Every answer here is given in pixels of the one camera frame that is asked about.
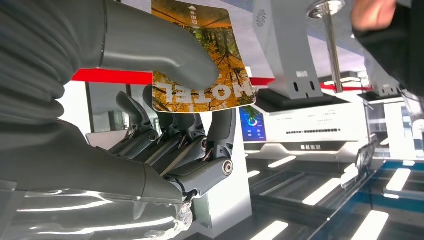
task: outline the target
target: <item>digital display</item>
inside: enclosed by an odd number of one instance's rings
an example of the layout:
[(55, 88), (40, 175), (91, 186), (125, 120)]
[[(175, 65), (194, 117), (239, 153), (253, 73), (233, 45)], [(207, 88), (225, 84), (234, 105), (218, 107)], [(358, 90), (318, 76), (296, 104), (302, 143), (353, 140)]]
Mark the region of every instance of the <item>digital display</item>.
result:
[(251, 106), (240, 107), (244, 142), (266, 142), (264, 115)]

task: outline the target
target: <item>red stripe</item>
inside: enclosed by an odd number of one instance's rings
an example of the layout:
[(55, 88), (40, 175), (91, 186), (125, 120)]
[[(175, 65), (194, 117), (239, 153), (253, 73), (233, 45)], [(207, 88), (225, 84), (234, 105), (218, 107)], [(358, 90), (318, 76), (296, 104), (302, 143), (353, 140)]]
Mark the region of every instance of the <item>red stripe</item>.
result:
[[(152, 84), (153, 74), (143, 71), (119, 71), (106, 69), (80, 69), (72, 78), (73, 81), (82, 81), (89, 83), (106, 83), (106, 84), (133, 84), (147, 85)], [(274, 81), (274, 78), (251, 77), (250, 81), (253, 86), (268, 86)], [(334, 85), (320, 84), (322, 89), (335, 90)], [(371, 87), (344, 87), (345, 91), (372, 91)]]
[(106, 84), (152, 84), (153, 74), (143, 71), (119, 71), (106, 69), (80, 69), (73, 81)]

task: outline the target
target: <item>transparent plastic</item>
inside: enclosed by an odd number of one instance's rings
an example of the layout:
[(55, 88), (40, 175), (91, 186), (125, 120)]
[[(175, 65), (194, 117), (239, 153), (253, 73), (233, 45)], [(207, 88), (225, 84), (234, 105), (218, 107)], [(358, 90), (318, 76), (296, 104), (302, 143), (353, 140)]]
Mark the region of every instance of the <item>transparent plastic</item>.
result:
[(169, 240), (193, 222), (178, 201), (74, 189), (8, 194), (2, 240)]

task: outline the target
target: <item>human hand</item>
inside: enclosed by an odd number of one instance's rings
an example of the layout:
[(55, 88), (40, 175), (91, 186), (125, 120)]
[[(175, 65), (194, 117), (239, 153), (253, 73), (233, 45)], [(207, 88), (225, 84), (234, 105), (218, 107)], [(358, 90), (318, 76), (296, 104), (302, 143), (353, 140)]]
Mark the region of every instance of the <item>human hand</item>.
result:
[(386, 29), (392, 23), (396, 0), (355, 0), (352, 26), (359, 31)]

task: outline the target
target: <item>card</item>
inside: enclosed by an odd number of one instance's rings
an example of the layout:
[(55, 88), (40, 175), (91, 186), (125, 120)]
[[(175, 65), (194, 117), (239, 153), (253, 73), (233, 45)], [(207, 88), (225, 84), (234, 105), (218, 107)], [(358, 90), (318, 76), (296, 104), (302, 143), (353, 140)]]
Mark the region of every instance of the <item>card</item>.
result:
[(167, 113), (202, 113), (252, 105), (256, 101), (236, 43), (230, 14), (222, 8), (175, 0), (152, 0), (152, 14), (189, 31), (220, 70), (211, 88), (192, 90), (153, 73), (153, 108)]

